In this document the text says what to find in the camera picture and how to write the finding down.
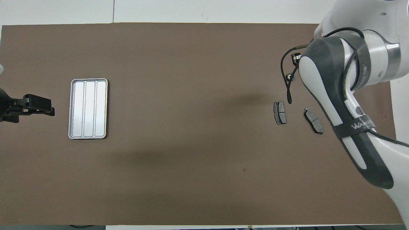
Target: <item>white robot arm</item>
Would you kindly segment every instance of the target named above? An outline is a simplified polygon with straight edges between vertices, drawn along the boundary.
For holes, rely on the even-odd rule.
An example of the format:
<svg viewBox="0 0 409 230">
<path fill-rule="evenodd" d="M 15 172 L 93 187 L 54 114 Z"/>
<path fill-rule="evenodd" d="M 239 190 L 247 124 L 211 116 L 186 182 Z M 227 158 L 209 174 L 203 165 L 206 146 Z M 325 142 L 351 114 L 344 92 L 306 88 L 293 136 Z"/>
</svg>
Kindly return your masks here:
<svg viewBox="0 0 409 230">
<path fill-rule="evenodd" d="M 375 131 L 353 92 L 409 73 L 409 0 L 338 0 L 299 60 L 306 88 L 356 168 L 409 229 L 409 145 Z"/>
</svg>

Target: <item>cable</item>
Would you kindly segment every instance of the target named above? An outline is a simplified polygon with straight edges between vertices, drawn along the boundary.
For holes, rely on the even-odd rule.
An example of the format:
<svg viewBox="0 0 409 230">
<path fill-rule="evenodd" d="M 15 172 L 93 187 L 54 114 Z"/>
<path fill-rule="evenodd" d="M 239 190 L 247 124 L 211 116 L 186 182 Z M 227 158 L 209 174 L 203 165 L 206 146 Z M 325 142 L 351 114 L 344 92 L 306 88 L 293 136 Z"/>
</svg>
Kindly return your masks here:
<svg viewBox="0 0 409 230">
<path fill-rule="evenodd" d="M 91 227 L 91 226 L 94 226 L 94 225 L 85 225 L 85 226 L 70 225 L 70 226 L 73 227 L 73 228 L 88 228 L 88 227 Z"/>
<path fill-rule="evenodd" d="M 347 97 L 346 97 L 346 76 L 348 75 L 348 71 L 349 71 L 349 67 L 351 66 L 351 64 L 352 64 L 352 61 L 354 60 L 354 59 L 358 59 L 358 56 L 357 56 L 357 54 L 356 54 L 356 52 L 354 51 L 353 53 L 352 53 L 352 55 L 349 57 L 349 60 L 348 60 L 348 62 L 346 63 L 346 66 L 345 66 L 345 69 L 344 69 L 344 72 L 342 73 L 342 92 L 343 92 L 343 94 L 344 94 L 344 100 L 347 100 Z"/>
<path fill-rule="evenodd" d="M 289 53 L 291 53 L 294 50 L 299 50 L 299 49 L 306 48 L 308 45 L 309 44 L 299 45 L 299 46 L 296 46 L 296 47 L 293 47 L 293 48 L 289 49 L 287 52 L 285 52 L 285 54 L 283 55 L 283 57 L 281 58 L 281 61 L 280 61 L 281 75 L 283 76 L 285 87 L 287 88 L 287 101 L 288 101 L 289 104 L 292 103 L 291 93 L 290 93 L 290 85 L 291 85 L 292 80 L 289 80 L 288 83 L 287 83 L 287 79 L 285 78 L 285 74 L 284 74 L 283 62 L 284 62 L 285 57 Z M 294 76 L 294 73 L 296 72 L 297 69 L 298 69 L 298 66 L 296 66 L 295 69 L 293 70 L 293 72 L 292 72 L 293 76 Z"/>
<path fill-rule="evenodd" d="M 355 76 L 354 84 L 351 87 L 351 89 L 353 89 L 356 86 L 356 84 L 358 83 L 359 73 L 360 73 L 360 63 L 359 63 L 358 51 L 347 40 L 343 39 L 343 41 L 345 41 L 349 45 L 349 47 L 352 49 L 353 53 L 356 56 L 355 57 L 356 76 Z"/>
<path fill-rule="evenodd" d="M 367 132 L 370 133 L 370 134 L 372 134 L 372 135 L 374 135 L 374 136 L 377 137 L 377 138 L 382 139 L 382 140 L 385 140 L 385 141 L 388 141 L 388 142 L 392 142 L 392 143 L 394 143 L 394 144 L 403 145 L 403 146 L 409 148 L 409 144 L 407 144 L 407 143 L 405 143 L 405 142 L 401 142 L 401 141 L 395 140 L 395 139 L 392 139 L 392 138 L 389 138 L 389 137 L 384 136 L 384 135 L 382 135 L 382 134 L 379 134 L 379 133 L 373 131 L 372 129 L 369 129 Z"/>
<path fill-rule="evenodd" d="M 372 230 L 372 229 L 363 228 L 363 227 L 361 227 L 361 226 L 359 226 L 359 225 L 355 225 L 355 227 L 360 228 L 360 229 L 362 229 L 362 230 Z"/>
<path fill-rule="evenodd" d="M 365 37 L 364 37 L 364 33 L 362 33 L 362 31 L 360 31 L 360 30 L 357 29 L 357 28 L 353 28 L 353 27 L 343 27 L 343 28 L 336 29 L 336 30 L 331 31 L 331 32 L 329 32 L 328 34 L 326 34 L 326 35 L 324 36 L 324 38 L 329 37 L 329 36 L 331 36 L 331 35 L 333 35 L 333 34 L 335 34 L 335 33 L 338 33 L 338 32 L 340 32 L 340 31 L 354 31 L 355 33 L 359 34 L 359 36 L 360 36 L 361 38 L 365 38 Z"/>
<path fill-rule="evenodd" d="M 350 65 L 351 65 L 351 63 L 352 63 L 352 61 L 353 61 L 354 59 L 357 59 L 357 65 L 358 65 L 358 55 L 357 55 L 357 51 L 356 51 L 356 49 L 355 49 L 353 46 L 351 46 L 351 44 L 348 43 L 348 45 L 353 49 L 353 54 L 349 57 L 349 60 L 348 60 L 348 62 L 347 62 L 347 64 L 346 64 L 346 66 L 345 66 L 344 72 L 342 73 L 342 78 L 343 78 L 342 91 L 343 91 L 343 93 L 344 93 L 344 99 L 345 99 L 345 100 L 347 100 L 347 98 L 346 98 L 346 93 L 345 93 L 345 87 L 346 87 L 346 76 L 347 76 L 347 74 L 348 74 L 349 67 L 350 67 Z M 372 129 L 369 129 L 367 132 L 369 132 L 370 134 L 372 134 L 372 135 L 374 135 L 374 136 L 376 136 L 377 138 L 380 138 L 380 139 L 382 139 L 382 140 L 385 140 L 385 141 L 388 141 L 388 142 L 392 142 L 392 143 L 394 143 L 394 144 L 399 144 L 399 145 L 402 145 L 402 146 L 405 146 L 405 147 L 408 147 L 408 148 L 409 148 L 409 144 L 407 144 L 407 143 L 405 143 L 405 142 L 401 142 L 401 141 L 395 140 L 395 139 L 392 139 L 392 138 L 389 138 L 389 137 L 384 136 L 384 135 L 382 135 L 382 134 L 379 134 L 379 133 L 373 131 Z"/>
</svg>

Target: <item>brown surface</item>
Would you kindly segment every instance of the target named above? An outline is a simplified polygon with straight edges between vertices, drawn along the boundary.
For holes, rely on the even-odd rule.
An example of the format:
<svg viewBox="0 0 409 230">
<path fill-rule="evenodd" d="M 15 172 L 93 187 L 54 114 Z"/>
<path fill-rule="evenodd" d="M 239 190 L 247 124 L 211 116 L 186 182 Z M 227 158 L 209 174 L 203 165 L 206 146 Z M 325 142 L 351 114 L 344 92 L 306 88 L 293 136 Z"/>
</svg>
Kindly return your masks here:
<svg viewBox="0 0 409 230">
<path fill-rule="evenodd" d="M 298 76 L 288 124 L 275 124 L 273 102 L 286 99 L 280 58 L 315 27 L 3 26 L 1 87 L 52 99 L 56 116 L 0 124 L 0 224 L 401 223 Z M 70 82 L 99 77 L 110 81 L 108 138 L 71 140 Z M 357 94 L 393 137 L 389 84 Z"/>
</svg>

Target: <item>velcro strap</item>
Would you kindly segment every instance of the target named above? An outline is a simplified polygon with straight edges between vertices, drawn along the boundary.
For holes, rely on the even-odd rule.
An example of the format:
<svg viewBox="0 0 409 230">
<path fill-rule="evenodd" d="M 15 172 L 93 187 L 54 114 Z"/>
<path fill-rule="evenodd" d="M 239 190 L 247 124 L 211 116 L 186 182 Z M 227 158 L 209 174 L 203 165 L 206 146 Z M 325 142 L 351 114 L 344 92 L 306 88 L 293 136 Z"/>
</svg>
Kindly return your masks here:
<svg viewBox="0 0 409 230">
<path fill-rule="evenodd" d="M 369 129 L 375 128 L 375 124 L 368 115 L 355 118 L 350 122 L 343 123 L 333 128 L 338 139 L 350 137 L 352 135 L 363 133 Z"/>
</svg>

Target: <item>silver tray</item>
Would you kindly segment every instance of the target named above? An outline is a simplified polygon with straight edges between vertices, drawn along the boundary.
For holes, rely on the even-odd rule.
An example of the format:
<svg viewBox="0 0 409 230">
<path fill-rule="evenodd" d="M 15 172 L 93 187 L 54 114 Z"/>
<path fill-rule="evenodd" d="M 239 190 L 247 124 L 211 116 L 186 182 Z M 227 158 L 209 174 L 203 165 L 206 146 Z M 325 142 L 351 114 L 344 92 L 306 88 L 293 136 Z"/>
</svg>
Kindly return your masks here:
<svg viewBox="0 0 409 230">
<path fill-rule="evenodd" d="M 71 139 L 102 139 L 106 136 L 108 80 L 74 79 L 71 82 Z"/>
</svg>

